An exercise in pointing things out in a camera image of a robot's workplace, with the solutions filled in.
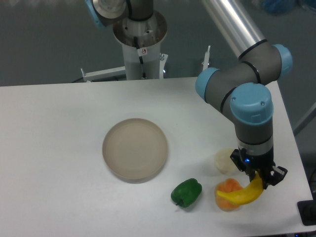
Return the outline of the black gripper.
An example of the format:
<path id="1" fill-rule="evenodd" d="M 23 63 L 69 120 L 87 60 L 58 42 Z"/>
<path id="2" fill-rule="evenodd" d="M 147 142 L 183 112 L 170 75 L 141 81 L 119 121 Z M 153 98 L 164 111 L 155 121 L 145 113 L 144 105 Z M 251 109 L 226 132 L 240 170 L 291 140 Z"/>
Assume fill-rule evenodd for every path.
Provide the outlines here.
<path id="1" fill-rule="evenodd" d="M 286 168 L 276 166 L 273 147 L 261 155 L 251 155 L 245 148 L 235 149 L 230 158 L 238 170 L 244 172 L 249 177 L 249 182 L 255 178 L 258 172 L 264 190 L 269 185 L 275 186 L 283 181 L 288 172 Z"/>

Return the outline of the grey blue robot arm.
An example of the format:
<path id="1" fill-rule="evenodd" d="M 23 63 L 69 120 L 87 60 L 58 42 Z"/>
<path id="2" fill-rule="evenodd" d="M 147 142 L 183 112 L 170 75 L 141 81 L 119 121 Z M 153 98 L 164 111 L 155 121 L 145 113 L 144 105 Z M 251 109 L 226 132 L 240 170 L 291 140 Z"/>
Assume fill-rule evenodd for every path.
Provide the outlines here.
<path id="1" fill-rule="evenodd" d="M 88 0 L 96 24 L 113 26 L 128 80 L 163 76 L 154 49 L 166 36 L 165 18 L 151 0 Z M 267 85 L 289 73 L 292 56 L 281 44 L 270 44 L 237 0 L 205 0 L 205 9 L 238 58 L 228 70 L 205 68 L 196 80 L 197 94 L 235 126 L 238 148 L 231 154 L 250 180 L 258 174 L 263 188 L 287 174 L 276 166 L 273 145 L 273 103 Z"/>

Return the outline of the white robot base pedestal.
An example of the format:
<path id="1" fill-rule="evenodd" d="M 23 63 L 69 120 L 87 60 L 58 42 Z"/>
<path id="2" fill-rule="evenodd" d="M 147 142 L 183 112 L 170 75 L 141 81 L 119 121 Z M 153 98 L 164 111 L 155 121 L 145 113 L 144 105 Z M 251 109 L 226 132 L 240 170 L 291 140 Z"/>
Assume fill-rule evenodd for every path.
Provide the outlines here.
<path id="1" fill-rule="evenodd" d="M 155 10 L 145 21 L 124 18 L 114 23 L 113 32 L 122 46 L 126 79 L 159 79 L 160 46 L 167 35 L 163 15 Z"/>

